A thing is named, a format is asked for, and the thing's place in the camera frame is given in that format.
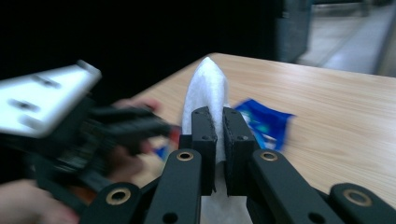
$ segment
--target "light wood surface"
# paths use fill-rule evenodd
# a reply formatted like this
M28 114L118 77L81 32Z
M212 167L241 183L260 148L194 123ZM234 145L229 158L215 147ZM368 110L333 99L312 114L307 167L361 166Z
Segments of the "light wood surface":
M328 193L361 185L396 207L396 79L208 55L229 82L231 105L252 98L290 120L282 153L308 183ZM139 93L163 103L158 115L180 124L184 98L202 59Z

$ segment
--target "white napkin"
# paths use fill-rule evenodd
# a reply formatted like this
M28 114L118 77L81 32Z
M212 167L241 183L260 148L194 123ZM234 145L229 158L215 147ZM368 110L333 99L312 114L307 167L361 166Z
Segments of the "white napkin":
M228 103L228 82L220 68L209 58L204 58L196 68L184 102L181 128L183 134L191 134L191 112L208 106L213 119L218 142L216 144L215 185L217 192L202 197L201 222L251 223L246 208L246 197L228 197L224 180L223 165L224 134L222 129L222 110Z

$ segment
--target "gray floor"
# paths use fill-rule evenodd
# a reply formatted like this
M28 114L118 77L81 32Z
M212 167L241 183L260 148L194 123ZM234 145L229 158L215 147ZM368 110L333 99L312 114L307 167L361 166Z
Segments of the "gray floor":
M309 49L298 64L396 77L396 4L319 5L312 8Z

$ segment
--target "human hand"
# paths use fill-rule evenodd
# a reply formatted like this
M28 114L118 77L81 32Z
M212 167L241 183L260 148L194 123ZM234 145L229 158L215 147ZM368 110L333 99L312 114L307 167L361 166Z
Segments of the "human hand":
M122 99L115 107L147 106L153 112L161 108L161 104L153 99ZM148 140L140 143L142 153L152 152ZM109 156L111 172L108 178L113 182L134 182L133 176L143 169L140 158L130 156L125 147L116 147ZM88 191L72 189L75 193L87 193L82 199L91 202L94 195ZM78 215L73 209L52 198L49 192L37 187L34 180L18 180L0 186L0 223L10 224L62 224L78 223Z

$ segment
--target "crumpled blue packaging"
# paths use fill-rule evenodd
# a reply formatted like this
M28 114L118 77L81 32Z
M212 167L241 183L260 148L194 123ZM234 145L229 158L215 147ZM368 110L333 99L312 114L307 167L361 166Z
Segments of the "crumpled blue packaging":
M234 109L242 114L261 149L281 150L288 120L294 115L276 111L253 99L246 99Z

